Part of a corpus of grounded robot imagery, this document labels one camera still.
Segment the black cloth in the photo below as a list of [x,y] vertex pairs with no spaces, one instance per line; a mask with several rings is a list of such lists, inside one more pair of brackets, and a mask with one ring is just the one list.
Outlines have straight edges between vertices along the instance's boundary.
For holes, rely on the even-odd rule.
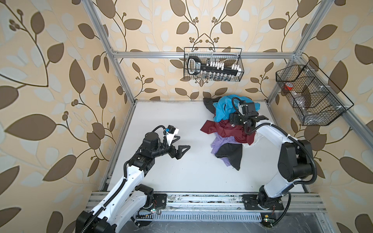
[[239,171],[241,168],[242,151],[242,144],[226,143],[218,149],[215,156],[220,159],[228,159],[229,164]]

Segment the aluminium frame post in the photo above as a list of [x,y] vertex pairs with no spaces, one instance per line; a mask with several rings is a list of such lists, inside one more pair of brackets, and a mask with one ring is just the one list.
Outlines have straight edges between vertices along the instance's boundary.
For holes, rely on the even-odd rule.
[[124,91],[126,92],[127,96],[128,96],[128,100],[129,102],[131,103],[131,105],[135,105],[136,104],[136,100],[132,94],[132,91],[131,91],[131,88],[130,88],[130,85],[128,84],[125,76],[124,76],[124,73],[120,67],[120,64],[119,62],[117,61],[117,59],[114,57],[114,51],[110,45],[110,42],[109,42],[109,39],[105,33],[105,30],[104,30],[104,27],[103,25],[101,24],[101,21],[98,17],[98,14],[94,8],[94,4],[92,1],[88,1],[88,0],[83,0],[83,5],[84,5],[84,8],[87,12],[87,15],[89,16],[98,36],[99,36],[99,39],[103,45],[103,48],[105,49],[106,53],[108,54],[108,58],[109,58],[109,61],[111,62],[111,64],[113,65],[113,68],[117,74],[117,77],[119,79],[119,82],[120,84],[122,85],[122,88],[124,89]]

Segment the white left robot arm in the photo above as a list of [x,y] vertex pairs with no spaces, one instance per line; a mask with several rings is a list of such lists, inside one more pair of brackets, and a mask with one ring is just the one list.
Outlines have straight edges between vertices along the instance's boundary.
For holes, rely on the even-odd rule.
[[153,188],[141,182],[155,164],[155,159],[169,155],[181,159],[190,149],[189,145],[175,147],[180,137],[178,129],[163,128],[163,137],[153,130],[148,132],[133,157],[123,165],[123,176],[114,188],[90,212],[83,211],[75,223],[77,233],[118,233],[133,220],[140,210],[156,212]]

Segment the white cloth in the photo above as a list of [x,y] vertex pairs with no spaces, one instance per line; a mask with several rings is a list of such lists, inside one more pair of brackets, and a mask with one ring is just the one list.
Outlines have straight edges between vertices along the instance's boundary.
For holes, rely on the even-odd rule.
[[255,146],[264,136],[257,130],[255,131],[254,141],[251,146]]

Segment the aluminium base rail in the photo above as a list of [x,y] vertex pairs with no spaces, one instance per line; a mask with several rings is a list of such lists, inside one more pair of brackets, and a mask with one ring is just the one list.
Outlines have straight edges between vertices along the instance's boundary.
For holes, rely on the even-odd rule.
[[156,192],[158,212],[141,210],[135,214],[137,221],[215,221],[261,222],[278,218],[290,203],[287,214],[324,214],[327,212],[321,197],[313,193],[292,193],[263,210],[256,203],[255,193],[193,193]]

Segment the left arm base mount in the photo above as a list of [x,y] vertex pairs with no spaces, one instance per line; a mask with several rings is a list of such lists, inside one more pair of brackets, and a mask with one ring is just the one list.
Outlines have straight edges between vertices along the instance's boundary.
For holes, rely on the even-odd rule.
[[146,203],[141,210],[158,210],[158,209],[165,209],[167,205],[167,197],[166,193],[152,193],[147,195]]

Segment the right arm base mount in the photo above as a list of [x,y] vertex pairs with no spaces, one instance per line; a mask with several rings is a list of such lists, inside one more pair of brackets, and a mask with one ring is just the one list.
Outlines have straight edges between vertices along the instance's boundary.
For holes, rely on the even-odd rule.
[[284,210],[281,198],[269,198],[265,193],[242,195],[245,210]]

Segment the maroon cloth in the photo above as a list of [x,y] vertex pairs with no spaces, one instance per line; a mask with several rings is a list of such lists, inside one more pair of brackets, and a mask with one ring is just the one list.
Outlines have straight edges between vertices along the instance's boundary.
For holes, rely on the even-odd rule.
[[201,131],[206,134],[217,133],[221,137],[233,136],[236,142],[248,145],[253,144],[255,138],[255,134],[247,135],[243,126],[232,126],[229,120],[221,120],[220,122],[207,120]]

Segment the red capped clear bottle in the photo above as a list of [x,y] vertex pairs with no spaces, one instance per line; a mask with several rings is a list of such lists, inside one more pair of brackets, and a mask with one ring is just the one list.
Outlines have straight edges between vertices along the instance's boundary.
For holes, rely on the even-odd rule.
[[295,91],[295,87],[293,83],[287,82],[284,86],[285,91],[290,93],[290,103],[292,107],[297,108],[300,110],[304,115],[308,115],[309,113],[306,110],[306,98],[302,96],[302,94],[297,93]]

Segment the turquoise mesh cloth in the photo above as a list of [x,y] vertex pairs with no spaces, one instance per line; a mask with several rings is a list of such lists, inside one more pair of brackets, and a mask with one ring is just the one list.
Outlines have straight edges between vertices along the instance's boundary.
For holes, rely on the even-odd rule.
[[[248,97],[241,97],[238,95],[224,96],[217,103],[213,104],[216,109],[214,116],[215,122],[230,120],[230,115],[236,112],[232,104],[232,99],[234,97],[240,99],[241,101],[245,101],[246,103],[253,103],[253,101]],[[234,99],[234,106],[239,109],[239,101],[237,99]]]

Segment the purple cloth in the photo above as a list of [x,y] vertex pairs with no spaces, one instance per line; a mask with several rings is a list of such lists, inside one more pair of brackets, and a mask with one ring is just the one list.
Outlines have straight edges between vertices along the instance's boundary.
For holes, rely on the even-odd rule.
[[216,158],[221,159],[224,164],[232,166],[236,170],[241,168],[242,144],[235,141],[233,136],[221,137],[216,134],[215,140],[211,144],[211,153]]

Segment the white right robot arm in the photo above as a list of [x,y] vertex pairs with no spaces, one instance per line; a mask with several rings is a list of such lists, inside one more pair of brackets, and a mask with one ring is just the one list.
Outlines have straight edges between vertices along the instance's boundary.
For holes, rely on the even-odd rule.
[[273,124],[265,116],[230,114],[233,125],[241,125],[247,135],[259,133],[280,149],[276,175],[258,193],[259,200],[274,200],[286,195],[298,184],[313,184],[317,179],[317,167],[312,155],[311,143],[299,140]]

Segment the black tool in basket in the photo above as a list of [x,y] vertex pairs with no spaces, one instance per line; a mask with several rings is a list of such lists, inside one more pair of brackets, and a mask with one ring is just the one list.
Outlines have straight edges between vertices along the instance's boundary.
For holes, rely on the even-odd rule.
[[240,76],[244,73],[243,68],[238,64],[228,64],[224,62],[213,62],[211,59],[206,60],[205,63],[198,56],[189,56],[187,59],[187,72],[190,75],[197,75],[200,73],[214,73],[223,75]]

